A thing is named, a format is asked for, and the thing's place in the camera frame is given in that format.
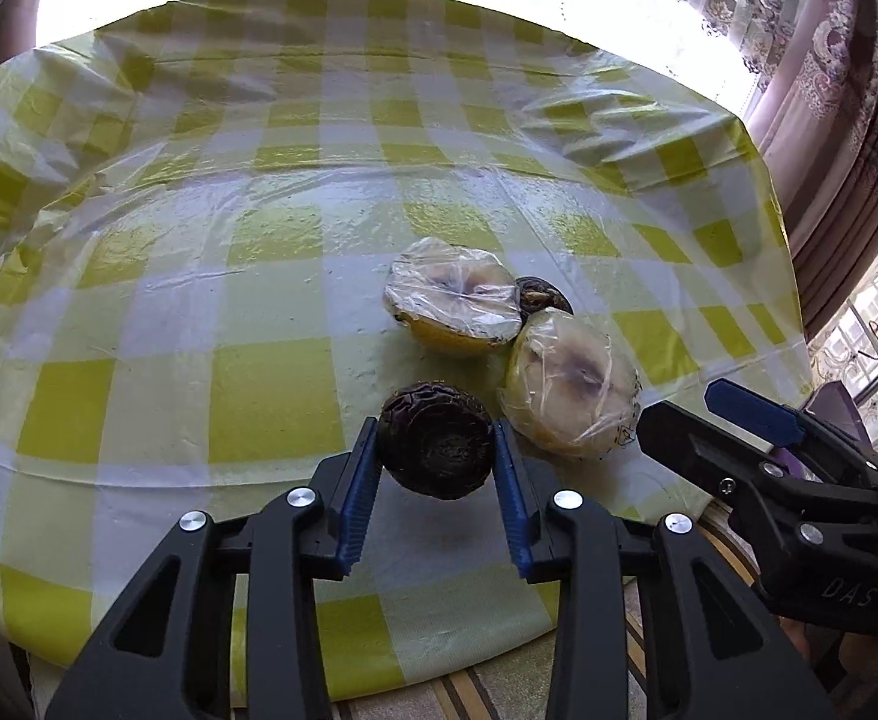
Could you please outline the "purple white cardboard box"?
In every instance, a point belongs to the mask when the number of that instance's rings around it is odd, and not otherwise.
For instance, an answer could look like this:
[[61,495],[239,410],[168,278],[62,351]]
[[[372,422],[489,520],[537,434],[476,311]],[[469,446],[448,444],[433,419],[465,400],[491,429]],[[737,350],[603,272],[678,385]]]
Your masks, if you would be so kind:
[[[865,424],[860,418],[859,408],[854,403],[854,398],[849,394],[846,386],[840,380],[823,383],[814,390],[802,403],[802,410],[808,411],[820,421],[829,424],[834,429],[839,429],[851,439],[857,440],[865,447],[871,447],[871,438],[865,429]],[[792,476],[820,481],[820,477],[813,473],[803,461],[784,447],[774,447],[769,452],[772,460],[779,465],[784,465]]]

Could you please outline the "dark wrinkled passion fruit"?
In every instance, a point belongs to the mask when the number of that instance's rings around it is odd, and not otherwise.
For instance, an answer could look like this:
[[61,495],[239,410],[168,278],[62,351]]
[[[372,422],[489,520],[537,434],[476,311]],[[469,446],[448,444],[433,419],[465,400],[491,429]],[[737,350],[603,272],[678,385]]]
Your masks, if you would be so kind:
[[391,394],[382,406],[375,456],[412,493],[462,499],[480,489],[493,470],[493,418],[462,388],[414,383]]

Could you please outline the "yellow half fruit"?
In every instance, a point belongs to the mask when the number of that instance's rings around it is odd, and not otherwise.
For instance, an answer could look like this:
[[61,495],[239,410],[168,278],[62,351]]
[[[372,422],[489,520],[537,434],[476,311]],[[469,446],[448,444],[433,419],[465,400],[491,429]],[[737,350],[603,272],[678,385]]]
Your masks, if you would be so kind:
[[515,277],[493,252],[423,238],[400,252],[384,304],[413,338],[454,356],[503,348],[522,330]]

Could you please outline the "pink patterned curtain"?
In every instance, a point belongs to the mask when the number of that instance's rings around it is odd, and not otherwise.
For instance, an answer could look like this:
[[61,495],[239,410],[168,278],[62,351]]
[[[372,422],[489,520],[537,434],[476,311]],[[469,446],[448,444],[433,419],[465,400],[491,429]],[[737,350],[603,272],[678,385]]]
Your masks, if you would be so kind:
[[748,122],[814,337],[878,255],[878,0],[800,0]]

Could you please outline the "pale half fruit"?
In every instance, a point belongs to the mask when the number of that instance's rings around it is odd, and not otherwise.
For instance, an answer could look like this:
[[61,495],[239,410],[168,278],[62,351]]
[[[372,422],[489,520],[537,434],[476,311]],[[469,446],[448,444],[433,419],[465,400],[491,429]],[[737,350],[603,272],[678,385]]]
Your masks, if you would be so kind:
[[640,391],[638,371],[608,335],[548,307],[515,340],[499,405],[538,449],[599,460],[633,438]]

